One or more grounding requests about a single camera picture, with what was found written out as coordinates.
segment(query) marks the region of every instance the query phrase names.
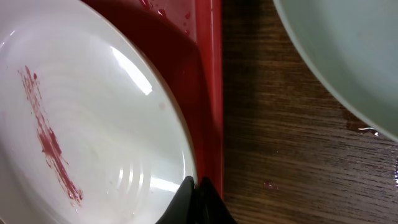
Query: wood grain surface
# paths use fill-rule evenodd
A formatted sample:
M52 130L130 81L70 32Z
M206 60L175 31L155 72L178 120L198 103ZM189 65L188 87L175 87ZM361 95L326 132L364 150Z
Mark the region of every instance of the wood grain surface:
M359 130L271 0L223 1L223 60L224 199L238 223L398 223L397 144Z

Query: dark brown wood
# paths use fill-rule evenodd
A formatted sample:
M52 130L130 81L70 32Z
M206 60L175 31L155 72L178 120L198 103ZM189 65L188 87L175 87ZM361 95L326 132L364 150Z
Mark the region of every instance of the dark brown wood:
M312 75L271 0L223 1L224 200L239 223L398 223L397 144Z

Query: white plate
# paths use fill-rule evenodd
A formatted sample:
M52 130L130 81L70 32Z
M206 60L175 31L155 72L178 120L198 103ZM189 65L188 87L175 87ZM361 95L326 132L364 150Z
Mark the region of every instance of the white plate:
M196 176L153 69L73 0L1 3L0 153L7 224L155 223Z
M331 94L398 141L398 1L274 2L298 52Z

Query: plate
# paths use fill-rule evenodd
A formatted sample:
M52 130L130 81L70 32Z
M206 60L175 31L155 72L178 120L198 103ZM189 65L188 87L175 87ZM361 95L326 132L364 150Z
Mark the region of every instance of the plate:
M296 49L329 92L398 141L398 1L274 3Z
M5 223L160 218L196 170L179 108L149 63L80 1L2 3Z

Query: red tray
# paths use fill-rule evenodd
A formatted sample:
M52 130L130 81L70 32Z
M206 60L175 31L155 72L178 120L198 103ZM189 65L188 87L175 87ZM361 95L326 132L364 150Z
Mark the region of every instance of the red tray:
M177 99L198 178L223 197L221 0L83 0L156 66Z

